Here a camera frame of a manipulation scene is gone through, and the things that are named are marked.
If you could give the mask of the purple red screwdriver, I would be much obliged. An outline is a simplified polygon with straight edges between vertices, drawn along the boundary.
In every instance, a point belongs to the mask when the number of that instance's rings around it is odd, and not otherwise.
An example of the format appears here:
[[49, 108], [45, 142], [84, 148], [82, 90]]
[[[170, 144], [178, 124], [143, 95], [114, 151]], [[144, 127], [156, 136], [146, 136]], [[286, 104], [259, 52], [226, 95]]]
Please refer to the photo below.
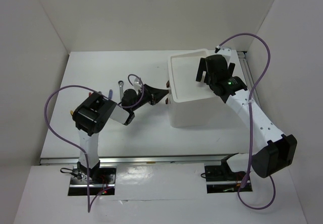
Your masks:
[[109, 94], [108, 94], [108, 99], [109, 99], [109, 100], [112, 100], [112, 97], [113, 97], [113, 90], [112, 90], [112, 89], [110, 89], [110, 90], [109, 90]]

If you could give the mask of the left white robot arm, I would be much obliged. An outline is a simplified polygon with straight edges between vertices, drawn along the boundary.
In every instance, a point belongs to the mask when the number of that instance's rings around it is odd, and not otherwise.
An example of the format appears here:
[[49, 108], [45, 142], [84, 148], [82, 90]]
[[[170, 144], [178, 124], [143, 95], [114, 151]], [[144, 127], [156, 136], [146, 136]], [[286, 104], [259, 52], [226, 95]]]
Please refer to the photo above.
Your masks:
[[79, 130], [81, 148], [85, 150], [80, 153], [77, 169], [86, 182], [94, 183], [99, 179], [98, 137], [107, 121], [112, 119], [127, 126], [134, 119], [135, 110], [147, 103], [156, 105], [168, 93], [166, 89], [144, 84], [143, 88], [125, 90], [121, 104], [104, 98], [102, 94], [92, 93], [76, 108], [72, 119]]

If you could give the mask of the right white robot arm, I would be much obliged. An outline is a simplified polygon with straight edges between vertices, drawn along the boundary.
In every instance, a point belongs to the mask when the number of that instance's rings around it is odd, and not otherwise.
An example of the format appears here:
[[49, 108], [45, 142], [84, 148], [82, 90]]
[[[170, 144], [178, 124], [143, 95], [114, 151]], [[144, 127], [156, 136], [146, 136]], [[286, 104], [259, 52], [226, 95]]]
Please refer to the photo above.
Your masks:
[[196, 81], [204, 82], [229, 106], [252, 132], [250, 139], [257, 145], [252, 154], [252, 169], [266, 178], [291, 165], [297, 140], [285, 135], [250, 98], [250, 91], [238, 76], [233, 76], [235, 64], [227, 63], [220, 54], [201, 58]]

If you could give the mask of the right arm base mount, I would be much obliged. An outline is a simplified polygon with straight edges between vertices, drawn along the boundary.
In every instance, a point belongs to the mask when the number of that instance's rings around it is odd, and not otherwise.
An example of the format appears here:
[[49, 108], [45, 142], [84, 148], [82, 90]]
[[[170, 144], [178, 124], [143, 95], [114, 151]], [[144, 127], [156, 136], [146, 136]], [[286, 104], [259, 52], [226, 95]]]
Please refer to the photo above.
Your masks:
[[238, 192], [246, 173], [232, 172], [226, 163], [220, 165], [206, 165], [200, 176], [206, 180], [207, 193]]

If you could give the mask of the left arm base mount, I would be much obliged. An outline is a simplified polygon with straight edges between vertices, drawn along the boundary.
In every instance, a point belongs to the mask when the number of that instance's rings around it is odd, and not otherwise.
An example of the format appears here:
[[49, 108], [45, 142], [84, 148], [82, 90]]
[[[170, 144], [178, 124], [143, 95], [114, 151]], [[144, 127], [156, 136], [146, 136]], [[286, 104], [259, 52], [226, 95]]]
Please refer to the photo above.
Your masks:
[[[70, 176], [68, 196], [87, 195], [87, 176], [78, 171], [76, 167], [63, 167], [60, 173]], [[97, 173], [89, 179], [90, 196], [100, 195], [110, 196], [115, 194], [116, 166], [100, 167]]]

